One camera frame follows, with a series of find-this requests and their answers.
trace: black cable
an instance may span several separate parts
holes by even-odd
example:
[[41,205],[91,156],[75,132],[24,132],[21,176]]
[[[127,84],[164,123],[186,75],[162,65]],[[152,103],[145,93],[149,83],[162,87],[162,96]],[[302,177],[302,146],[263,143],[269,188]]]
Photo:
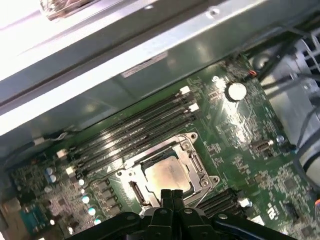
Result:
[[19,146],[18,148],[16,148],[15,150],[11,151],[9,154],[7,154],[4,157],[0,158],[0,163],[4,162],[2,164],[2,167],[6,167],[6,165],[13,161],[17,156],[19,156],[20,154],[22,154],[23,152],[27,151],[28,149],[38,145],[38,144],[42,144],[44,142],[46,142],[47,140],[52,140],[52,141],[60,141],[62,139],[59,139],[59,136],[61,136],[62,134],[76,134],[79,133],[80,131],[56,131],[54,133],[51,134],[46,134],[42,137],[38,137],[37,139],[34,139],[33,141],[27,142],[22,146]]
[[257,78],[259,82],[262,82],[267,76],[269,76],[274,69],[278,66],[281,60],[295,47],[300,36],[291,37],[289,40],[281,44],[281,47],[270,57],[265,63],[263,68],[259,71]]
[[308,169],[310,168],[310,166],[315,162],[315,160],[317,160],[320,157],[320,151],[318,151],[317,153],[315,153],[314,155],[312,155],[303,165],[303,170],[305,172],[308,171]]
[[301,146],[296,155],[293,158],[293,166],[296,169],[299,176],[310,184],[310,186],[316,192],[320,192],[320,186],[318,186],[310,177],[307,176],[304,171],[300,159],[301,157],[320,139],[320,129],[318,129],[311,137]]
[[280,78],[279,80],[275,81],[275,82],[272,82],[272,83],[268,83],[266,85],[262,85],[262,89],[263,90],[268,90],[268,89],[272,89],[278,85],[281,85],[281,84],[285,84],[287,82],[290,82],[292,81],[292,77],[291,76],[284,76],[282,78]]
[[305,119],[304,119],[304,121],[303,121],[301,130],[300,130],[299,139],[298,139],[298,141],[297,141],[297,143],[296,143],[296,146],[297,146],[298,148],[300,148],[301,142],[302,142],[302,140],[303,140],[303,138],[304,138],[306,129],[307,129],[307,127],[308,127],[308,124],[309,124],[312,116],[313,116],[315,113],[317,113],[318,111],[320,111],[320,106],[312,109],[312,111],[310,111],[310,112],[306,115],[306,117],[305,117]]
[[[298,73],[297,74],[297,78],[311,78],[311,79],[315,80],[316,82],[320,82],[320,75],[315,75],[315,74]],[[269,84],[264,85],[264,86],[262,86],[262,88],[265,89],[265,90],[269,89],[269,88],[272,88],[272,87],[278,85],[277,82],[278,81],[270,83],[270,85]],[[282,94],[285,91],[288,91],[289,89],[292,89],[292,88],[298,86],[299,84],[301,84],[301,81],[292,80],[290,84],[287,84],[284,87],[281,87],[281,88],[279,88],[279,89],[277,89],[277,90],[275,90],[273,92],[268,93],[267,97],[270,100],[270,99],[278,96],[279,94]]]

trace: green circuit board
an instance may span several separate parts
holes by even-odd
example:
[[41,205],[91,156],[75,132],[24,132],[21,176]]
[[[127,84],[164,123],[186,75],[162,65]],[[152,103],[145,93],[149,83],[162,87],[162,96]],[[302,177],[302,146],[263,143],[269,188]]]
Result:
[[[194,147],[208,174],[220,177],[219,184],[208,197],[227,188],[243,190],[252,202],[249,219],[299,240],[320,239],[314,217],[314,200],[309,196],[310,188],[292,165],[294,153],[281,151],[281,145],[287,143],[287,138],[259,81],[255,78],[243,81],[247,94],[240,101],[232,102],[225,96],[228,84],[242,81],[250,69],[244,58],[233,64],[219,62],[211,65],[47,149],[24,166],[15,168],[11,177],[22,205],[21,214],[26,214],[24,206],[31,208],[31,211],[35,208],[41,211],[43,228],[50,228],[51,216],[59,214],[61,238],[67,238],[71,234],[68,231],[70,218],[78,220],[76,228],[80,232],[92,227],[96,219],[104,221],[121,211],[139,213],[141,206],[130,186],[110,174],[121,167],[125,158],[91,172],[83,179],[82,185],[78,181],[71,181],[66,174],[66,169],[77,162],[75,155],[70,153],[71,160],[65,160],[60,159],[57,152],[83,144],[104,129],[153,107],[188,86],[199,106],[196,120],[182,124],[173,131],[164,128],[162,134],[148,144],[159,143],[178,133],[198,133]],[[281,136],[283,139],[278,143],[276,138]],[[272,146],[264,151],[252,148],[253,143],[264,140],[272,140]],[[54,182],[46,174],[47,168],[54,170]],[[115,209],[105,202],[100,183],[112,187],[112,195],[116,196],[113,200],[118,206]],[[89,203],[83,203],[84,196],[90,198]],[[46,201],[50,201],[50,207],[44,204]],[[286,210],[287,203],[294,206],[297,221]],[[95,209],[93,216],[88,214],[90,208]],[[26,224],[31,234],[38,232],[39,229],[35,230],[38,224]]]

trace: label sticker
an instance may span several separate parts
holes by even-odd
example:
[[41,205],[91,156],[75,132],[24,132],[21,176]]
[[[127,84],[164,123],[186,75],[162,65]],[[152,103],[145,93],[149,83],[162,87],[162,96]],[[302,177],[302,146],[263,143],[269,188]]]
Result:
[[167,56],[168,56],[167,51],[162,52],[159,55],[154,56],[154,57],[130,68],[127,71],[124,71],[123,73],[121,73],[121,75],[122,75],[122,77],[127,78],[127,77],[131,76],[132,74],[135,74],[135,73],[139,72],[140,70],[145,69],[145,68],[151,66],[152,64],[159,62],[162,59],[165,59]]
[[256,223],[256,224],[260,224],[262,226],[265,225],[264,221],[262,220],[262,217],[260,215],[254,217],[251,219],[252,222]]

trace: motherboard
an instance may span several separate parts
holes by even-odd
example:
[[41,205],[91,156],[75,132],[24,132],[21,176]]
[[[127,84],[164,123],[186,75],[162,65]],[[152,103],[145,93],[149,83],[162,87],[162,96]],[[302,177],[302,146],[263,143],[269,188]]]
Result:
[[210,218],[228,212],[299,240],[320,239],[311,189],[244,57],[213,64],[10,170],[32,236],[66,239],[183,190]]

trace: cpu socket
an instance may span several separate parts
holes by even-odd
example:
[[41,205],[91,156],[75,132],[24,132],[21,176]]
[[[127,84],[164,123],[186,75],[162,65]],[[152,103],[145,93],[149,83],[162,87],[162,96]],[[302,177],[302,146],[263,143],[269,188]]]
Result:
[[173,136],[128,159],[116,176],[128,182],[141,205],[159,207],[161,190],[183,190],[184,204],[195,207],[220,181],[209,176],[193,143],[196,132]]

